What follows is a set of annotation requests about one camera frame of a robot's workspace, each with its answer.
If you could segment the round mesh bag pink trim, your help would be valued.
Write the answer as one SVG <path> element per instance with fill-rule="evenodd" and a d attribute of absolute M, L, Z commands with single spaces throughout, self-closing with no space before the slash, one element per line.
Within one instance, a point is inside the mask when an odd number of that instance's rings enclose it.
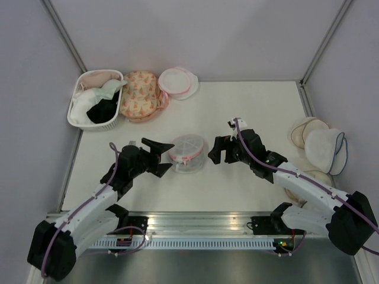
<path fill-rule="evenodd" d="M 199 171 L 206 159 L 207 143 L 200 135 L 186 134 L 175 138 L 168 151 L 168 159 L 176 173 L 187 174 Z"/>

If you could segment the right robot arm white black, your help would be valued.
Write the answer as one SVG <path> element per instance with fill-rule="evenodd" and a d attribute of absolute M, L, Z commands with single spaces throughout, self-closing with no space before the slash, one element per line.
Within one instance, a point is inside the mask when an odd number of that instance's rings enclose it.
<path fill-rule="evenodd" d="M 271 213 L 270 226 L 278 234 L 289 229 L 327 237 L 340 251 L 354 256 L 365 248 L 368 239 L 378 232 L 378 223 L 368 198 L 356 191 L 348 194 L 304 173 L 284 156 L 269 151 L 252 129 L 232 128 L 233 135 L 217 136 L 208 157 L 214 164 L 242 162 L 254 174 L 282 186 L 314 205 L 310 211 L 291 203 L 282 203 Z"/>

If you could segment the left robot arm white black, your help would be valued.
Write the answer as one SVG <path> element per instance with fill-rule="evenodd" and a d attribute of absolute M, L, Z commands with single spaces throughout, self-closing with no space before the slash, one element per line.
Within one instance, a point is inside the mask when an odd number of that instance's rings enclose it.
<path fill-rule="evenodd" d="M 55 221 L 43 220 L 36 226 L 27 261 L 40 271 L 43 279 L 63 280 L 83 252 L 108 233 L 142 230 L 129 226 L 129 212 L 117 202 L 141 174 L 161 178 L 172 167 L 172 163 L 161 162 L 162 154 L 174 147 L 147 138 L 142 143 L 150 149 L 128 144 L 118 150 L 110 143 L 115 162 L 89 198 Z"/>

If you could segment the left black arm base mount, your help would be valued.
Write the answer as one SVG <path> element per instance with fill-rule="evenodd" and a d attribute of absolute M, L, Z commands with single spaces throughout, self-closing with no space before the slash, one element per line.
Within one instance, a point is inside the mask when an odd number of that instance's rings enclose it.
<path fill-rule="evenodd" d="M 107 208 L 107 211 L 112 212 L 118 218 L 118 224 L 115 230 L 109 235 L 143 235 L 147 231 L 148 217 L 147 216 L 130 216 L 129 211 L 114 204 Z"/>

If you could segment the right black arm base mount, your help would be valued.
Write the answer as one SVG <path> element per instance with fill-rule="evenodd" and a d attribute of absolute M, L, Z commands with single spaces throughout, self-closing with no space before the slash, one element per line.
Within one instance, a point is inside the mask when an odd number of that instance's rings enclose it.
<path fill-rule="evenodd" d="M 254 235 L 291 235 L 292 229 L 288 228 L 281 217 L 292 204 L 283 202 L 269 215 L 257 215 L 250 218 Z"/>

